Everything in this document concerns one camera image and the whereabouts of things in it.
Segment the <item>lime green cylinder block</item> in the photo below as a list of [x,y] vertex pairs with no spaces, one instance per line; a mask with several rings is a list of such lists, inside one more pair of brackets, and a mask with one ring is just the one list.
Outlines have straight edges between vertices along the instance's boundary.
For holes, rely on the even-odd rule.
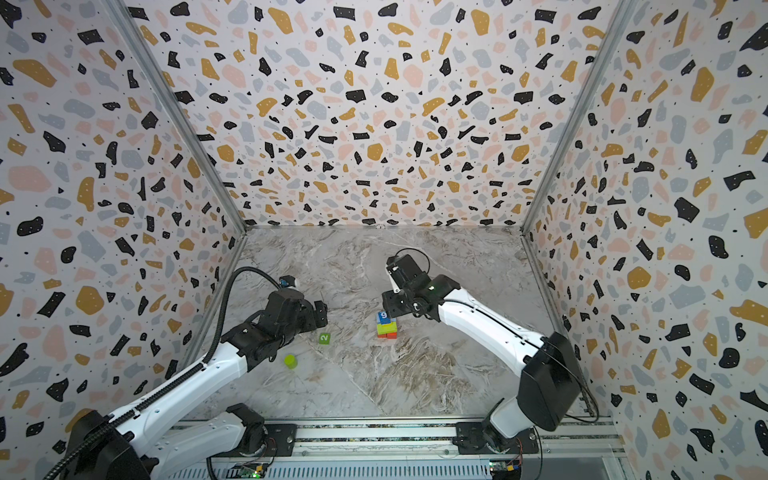
[[298,366],[298,360],[295,355],[288,354],[284,357],[284,365],[290,369],[293,370]]

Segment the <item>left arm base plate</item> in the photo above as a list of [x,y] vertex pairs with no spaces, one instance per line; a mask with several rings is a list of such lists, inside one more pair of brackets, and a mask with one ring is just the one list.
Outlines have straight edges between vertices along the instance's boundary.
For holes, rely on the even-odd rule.
[[293,423],[268,423],[260,427],[248,427],[238,445],[215,458],[262,460],[274,457],[290,457],[293,453],[298,426]]

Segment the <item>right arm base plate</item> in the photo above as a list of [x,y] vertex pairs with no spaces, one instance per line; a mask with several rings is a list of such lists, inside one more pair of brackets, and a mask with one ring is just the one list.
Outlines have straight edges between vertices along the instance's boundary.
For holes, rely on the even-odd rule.
[[452,443],[461,455],[513,455],[537,454],[540,451],[537,436],[532,429],[523,430],[513,438],[506,438],[487,422],[458,422]]

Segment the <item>blue number cube nine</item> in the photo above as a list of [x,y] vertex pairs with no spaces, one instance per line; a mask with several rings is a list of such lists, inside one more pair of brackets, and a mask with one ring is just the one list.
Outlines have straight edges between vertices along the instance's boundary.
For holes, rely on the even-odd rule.
[[377,313],[377,323],[381,325],[386,325],[391,322],[391,319],[387,316],[387,314],[384,311],[380,311]]

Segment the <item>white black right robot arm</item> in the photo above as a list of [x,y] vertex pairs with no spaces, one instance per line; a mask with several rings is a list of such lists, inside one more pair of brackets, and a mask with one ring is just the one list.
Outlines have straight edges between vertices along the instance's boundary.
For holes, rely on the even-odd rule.
[[558,428],[582,392],[582,375],[565,336],[546,336],[514,323],[454,279],[430,277],[409,254],[389,257],[386,272],[392,289],[382,294],[382,304],[389,317],[425,317],[459,330],[518,376],[516,396],[502,400],[486,417],[490,441],[511,439],[532,427]]

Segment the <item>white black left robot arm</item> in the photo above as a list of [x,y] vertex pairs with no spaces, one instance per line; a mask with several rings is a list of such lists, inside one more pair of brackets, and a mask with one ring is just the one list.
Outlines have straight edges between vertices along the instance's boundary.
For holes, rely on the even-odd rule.
[[264,309],[221,335],[212,354],[108,415],[93,410],[80,418],[47,478],[159,479],[239,446],[260,449],[264,420],[243,404],[198,428],[169,431],[217,390],[274,361],[298,334],[327,323],[325,302],[311,302],[293,288],[272,292]]

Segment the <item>lime green rectangular block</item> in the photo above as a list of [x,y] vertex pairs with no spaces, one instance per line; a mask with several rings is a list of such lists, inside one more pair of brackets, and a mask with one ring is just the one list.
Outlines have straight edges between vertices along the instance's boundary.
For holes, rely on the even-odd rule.
[[390,322],[387,324],[377,324],[376,327],[377,327],[377,334],[379,336],[396,334],[398,331],[397,324],[395,322]]

